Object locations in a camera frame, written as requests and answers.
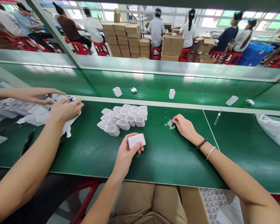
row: black pants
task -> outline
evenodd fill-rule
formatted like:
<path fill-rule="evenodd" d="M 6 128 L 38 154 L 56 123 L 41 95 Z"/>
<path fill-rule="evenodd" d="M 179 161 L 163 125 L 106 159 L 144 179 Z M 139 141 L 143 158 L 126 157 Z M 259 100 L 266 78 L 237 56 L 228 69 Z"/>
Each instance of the black pants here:
<path fill-rule="evenodd" d="M 0 181 L 8 169 L 0 168 Z M 83 176 L 48 174 L 33 198 L 10 215 L 3 224 L 46 224 L 68 198 Z"/>
<path fill-rule="evenodd" d="M 69 40 L 69 41 L 71 41 L 71 42 L 80 42 L 82 44 L 87 45 L 89 48 L 91 48 L 91 41 L 89 39 L 85 38 L 85 37 L 82 37 L 82 36 L 79 39 L 77 39 L 77 40 Z"/>
<path fill-rule="evenodd" d="M 53 38 L 53 36 L 49 33 L 30 33 L 28 37 L 35 40 L 37 43 L 47 48 L 50 52 L 54 52 L 54 48 L 46 44 L 43 39 Z"/>

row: woman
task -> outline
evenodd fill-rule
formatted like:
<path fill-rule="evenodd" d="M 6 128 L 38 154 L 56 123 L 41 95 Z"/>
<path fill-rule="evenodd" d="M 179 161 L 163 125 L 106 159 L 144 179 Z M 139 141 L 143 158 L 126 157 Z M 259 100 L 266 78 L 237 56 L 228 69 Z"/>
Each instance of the woman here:
<path fill-rule="evenodd" d="M 188 17 L 185 17 L 184 24 L 180 28 L 180 33 L 183 35 L 184 38 L 184 46 L 183 48 L 191 49 L 193 45 L 193 40 L 196 37 L 196 25 L 192 23 L 195 17 L 195 9 L 191 9 L 189 11 L 189 22 L 187 22 Z"/>
<path fill-rule="evenodd" d="M 73 20 L 69 19 L 65 11 L 60 6 L 56 5 L 55 2 L 53 2 L 53 5 L 55 6 L 57 13 L 60 15 L 57 18 L 58 23 L 61 25 L 61 28 L 65 32 L 69 41 L 80 42 L 87 45 L 89 49 L 91 49 L 91 41 L 85 37 L 82 37 L 78 32 L 78 30 L 82 30 L 82 28 Z"/>
<path fill-rule="evenodd" d="M 251 40 L 253 27 L 256 25 L 257 20 L 250 20 L 245 27 L 245 30 L 235 38 L 235 44 L 230 44 L 227 49 L 230 52 L 242 53 Z"/>
<path fill-rule="evenodd" d="M 231 20 L 231 27 L 227 28 L 221 36 L 219 36 L 218 44 L 213 48 L 214 51 L 225 51 L 229 42 L 237 36 L 239 32 L 238 23 L 242 20 L 243 13 L 236 12 L 234 13 L 233 19 Z"/>

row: white plastic bag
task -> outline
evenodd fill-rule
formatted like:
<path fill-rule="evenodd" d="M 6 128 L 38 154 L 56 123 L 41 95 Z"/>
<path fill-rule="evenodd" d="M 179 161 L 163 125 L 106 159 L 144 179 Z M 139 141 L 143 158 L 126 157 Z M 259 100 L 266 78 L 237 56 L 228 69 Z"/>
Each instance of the white plastic bag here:
<path fill-rule="evenodd" d="M 262 129 L 280 145 L 280 118 L 263 114 L 257 114 L 256 118 Z"/>

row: man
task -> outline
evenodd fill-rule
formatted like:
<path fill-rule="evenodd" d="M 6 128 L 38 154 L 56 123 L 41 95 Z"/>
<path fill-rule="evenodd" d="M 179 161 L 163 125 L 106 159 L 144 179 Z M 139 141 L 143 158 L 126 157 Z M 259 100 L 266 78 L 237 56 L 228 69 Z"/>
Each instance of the man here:
<path fill-rule="evenodd" d="M 54 48 L 43 41 L 43 39 L 53 38 L 53 36 L 49 33 L 34 33 L 33 29 L 42 27 L 42 24 L 32 18 L 31 12 L 27 10 L 22 3 L 17 3 L 16 5 L 18 6 L 19 11 L 14 11 L 14 16 L 24 33 L 43 47 L 47 48 L 50 52 L 55 52 Z"/>

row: small white component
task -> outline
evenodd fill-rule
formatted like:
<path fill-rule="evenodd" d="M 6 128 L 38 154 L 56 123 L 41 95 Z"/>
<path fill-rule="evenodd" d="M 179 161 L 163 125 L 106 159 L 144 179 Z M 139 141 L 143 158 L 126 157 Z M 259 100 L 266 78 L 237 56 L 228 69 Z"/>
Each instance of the small white component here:
<path fill-rule="evenodd" d="M 143 133 L 128 138 L 129 148 L 132 149 L 138 142 L 142 142 L 142 146 L 146 145 Z"/>

